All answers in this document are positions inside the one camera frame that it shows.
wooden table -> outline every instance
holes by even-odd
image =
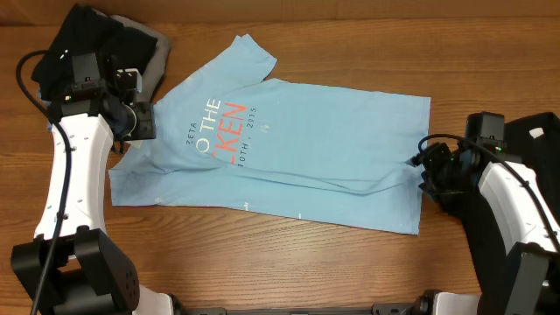
[[[462,135],[481,110],[508,120],[560,114],[560,19],[402,19],[290,24],[156,24],[171,38],[156,99],[250,33],[278,58],[271,77],[432,97],[430,132]],[[18,60],[57,27],[0,28],[0,313],[31,300],[10,267],[29,242],[48,190],[46,121],[14,78]],[[24,69],[25,82],[33,59]],[[111,155],[109,166],[119,157]],[[141,283],[189,307],[366,306],[412,301],[427,288],[480,293],[458,220],[423,203],[420,235],[400,235],[219,208],[111,206],[108,234]]]

black cable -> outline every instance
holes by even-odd
[[[33,105],[41,112],[45,117],[51,122],[51,124],[59,131],[60,136],[62,137],[62,141],[64,141],[64,148],[66,153],[66,169],[64,171],[64,182],[62,184],[62,194],[60,196],[60,204],[59,204],[59,211],[57,212],[57,219],[56,225],[54,226],[54,232],[52,233],[51,245],[49,246],[49,250],[46,254],[45,259],[45,266],[43,266],[43,270],[41,271],[41,276],[38,281],[37,289],[35,290],[35,297],[33,299],[33,305],[31,307],[31,315],[36,315],[39,309],[39,300],[41,299],[41,295],[43,294],[43,290],[45,288],[45,281],[48,278],[49,271],[53,266],[53,256],[54,256],[54,249],[56,247],[56,242],[60,236],[60,230],[62,229],[62,222],[64,220],[64,211],[67,204],[67,196],[68,196],[68,187],[70,185],[70,170],[72,167],[72,148],[70,147],[70,141],[68,140],[68,136],[66,132],[62,129],[58,122],[55,122],[52,119],[46,109],[29,93],[23,80],[21,79],[21,69],[24,66],[24,63],[31,57],[49,53],[47,50],[30,52],[26,54],[18,63],[16,67],[16,80],[19,88],[21,88],[22,92],[24,92],[25,96],[29,99]]]
[[[550,241],[552,242],[552,245],[554,246],[556,252],[560,253],[560,243],[558,243],[557,236],[555,235],[554,231],[552,230],[552,226],[550,225],[549,218],[547,218],[546,213],[544,212],[543,205],[541,205],[541,202],[536,197],[535,192],[533,192],[533,189],[531,189],[531,187],[529,186],[528,181],[523,179],[523,177],[521,177],[521,175],[519,175],[519,173],[517,173],[517,171],[515,171],[511,166],[509,166],[509,164],[506,163],[506,161],[504,161],[503,159],[501,159],[500,157],[495,155],[492,151],[490,151],[489,149],[483,147],[482,145],[480,145],[478,143],[475,143],[472,140],[463,138],[462,136],[454,136],[454,135],[448,135],[448,134],[434,134],[434,135],[425,136],[418,143],[418,149],[420,150],[420,152],[421,153],[424,152],[424,150],[422,149],[422,144],[424,144],[424,142],[428,141],[429,139],[439,138],[439,137],[455,139],[455,140],[458,140],[460,142],[464,142],[466,144],[469,144],[472,147],[475,147],[477,150],[481,151],[482,153],[488,155],[495,163],[502,164],[504,166],[504,168],[506,168],[506,170],[508,172],[510,172],[515,177],[515,179],[517,179],[517,181],[519,181],[519,183],[523,186],[523,188],[525,188],[527,190],[529,196],[531,196],[531,199],[535,203],[536,211],[539,213],[539,216],[541,217],[542,224],[544,224],[544,228],[546,229],[546,232],[549,235],[549,238],[550,238]]]

